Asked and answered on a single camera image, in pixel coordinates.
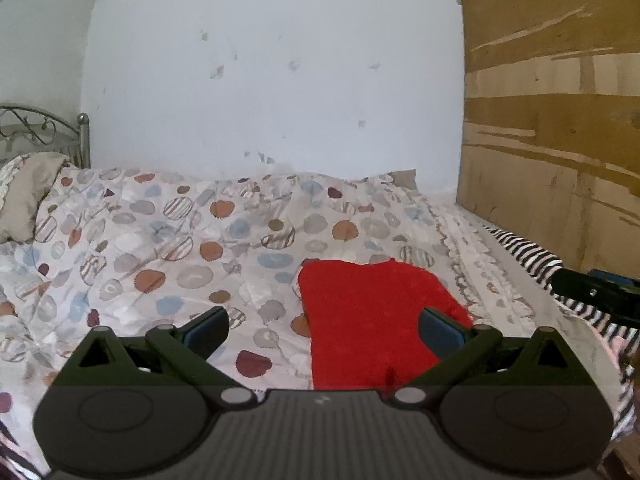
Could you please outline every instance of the white wall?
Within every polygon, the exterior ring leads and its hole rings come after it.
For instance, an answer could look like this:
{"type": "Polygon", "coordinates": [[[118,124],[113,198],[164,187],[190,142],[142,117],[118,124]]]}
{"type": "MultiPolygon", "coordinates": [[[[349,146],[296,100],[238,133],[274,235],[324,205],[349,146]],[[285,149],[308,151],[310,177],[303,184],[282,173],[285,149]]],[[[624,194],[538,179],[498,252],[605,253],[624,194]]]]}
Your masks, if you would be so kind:
{"type": "Polygon", "coordinates": [[[95,0],[0,0],[0,102],[74,120],[95,0]]]}
{"type": "Polygon", "coordinates": [[[242,176],[263,153],[342,177],[417,168],[421,189],[453,190],[462,8],[457,0],[98,0],[82,107],[94,166],[242,176]]]}

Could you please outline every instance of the pillow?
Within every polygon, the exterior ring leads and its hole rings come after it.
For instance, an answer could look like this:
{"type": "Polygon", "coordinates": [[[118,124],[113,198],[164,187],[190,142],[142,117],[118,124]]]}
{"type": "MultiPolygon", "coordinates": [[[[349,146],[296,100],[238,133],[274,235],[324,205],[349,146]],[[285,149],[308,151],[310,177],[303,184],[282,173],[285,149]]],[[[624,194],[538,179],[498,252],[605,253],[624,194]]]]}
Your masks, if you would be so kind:
{"type": "Polygon", "coordinates": [[[395,186],[418,189],[415,185],[415,170],[392,171],[389,175],[395,186]]]}
{"type": "Polygon", "coordinates": [[[0,168],[0,210],[2,210],[2,206],[4,205],[4,197],[6,197],[9,191],[9,184],[11,184],[18,171],[22,169],[24,161],[28,156],[29,155],[18,155],[0,168]]]}
{"type": "Polygon", "coordinates": [[[14,174],[8,183],[4,205],[0,208],[0,243],[9,239],[20,243],[33,240],[38,206],[67,160],[68,157],[61,153],[32,153],[22,160],[22,167],[15,173],[2,167],[0,173],[14,174]]]}

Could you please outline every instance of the beige pillow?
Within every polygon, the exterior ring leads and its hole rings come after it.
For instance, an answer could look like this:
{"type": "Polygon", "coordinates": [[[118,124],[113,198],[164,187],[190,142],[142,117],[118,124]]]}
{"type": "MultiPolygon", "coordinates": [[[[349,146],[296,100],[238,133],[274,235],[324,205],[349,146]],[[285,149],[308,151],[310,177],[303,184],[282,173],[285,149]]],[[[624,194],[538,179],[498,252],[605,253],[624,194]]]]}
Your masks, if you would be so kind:
{"type": "Polygon", "coordinates": [[[9,184],[0,209],[0,243],[33,240],[38,206],[68,160],[61,153],[33,153],[9,184]]]}
{"type": "Polygon", "coordinates": [[[398,187],[418,189],[415,185],[415,170],[392,171],[389,175],[391,175],[392,182],[398,187]]]}

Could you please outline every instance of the bed post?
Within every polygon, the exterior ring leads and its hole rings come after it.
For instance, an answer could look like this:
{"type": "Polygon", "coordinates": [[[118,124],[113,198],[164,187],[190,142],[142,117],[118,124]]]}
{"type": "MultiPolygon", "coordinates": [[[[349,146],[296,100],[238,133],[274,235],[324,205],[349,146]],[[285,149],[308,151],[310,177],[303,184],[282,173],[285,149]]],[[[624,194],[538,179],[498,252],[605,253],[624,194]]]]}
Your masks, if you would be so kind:
{"type": "Polygon", "coordinates": [[[91,167],[91,152],[89,149],[89,115],[81,113],[78,115],[78,126],[80,126],[80,153],[82,156],[82,168],[91,167]]]}

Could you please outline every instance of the black object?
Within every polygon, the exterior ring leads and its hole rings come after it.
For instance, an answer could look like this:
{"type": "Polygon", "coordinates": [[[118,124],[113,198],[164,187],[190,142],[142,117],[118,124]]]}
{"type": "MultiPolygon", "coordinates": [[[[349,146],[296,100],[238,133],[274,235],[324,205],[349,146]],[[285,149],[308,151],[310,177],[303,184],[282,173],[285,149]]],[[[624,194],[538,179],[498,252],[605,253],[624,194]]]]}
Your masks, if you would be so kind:
{"type": "Polygon", "coordinates": [[[551,276],[555,294],[590,304],[611,316],[611,322],[640,328],[640,280],[603,270],[581,274],[558,269],[551,276]]]}
{"type": "Polygon", "coordinates": [[[144,337],[96,327],[34,416],[48,478],[598,478],[612,416],[558,332],[505,338],[434,309],[418,332],[443,360],[390,399],[258,402],[205,361],[228,333],[222,307],[144,337]]]}

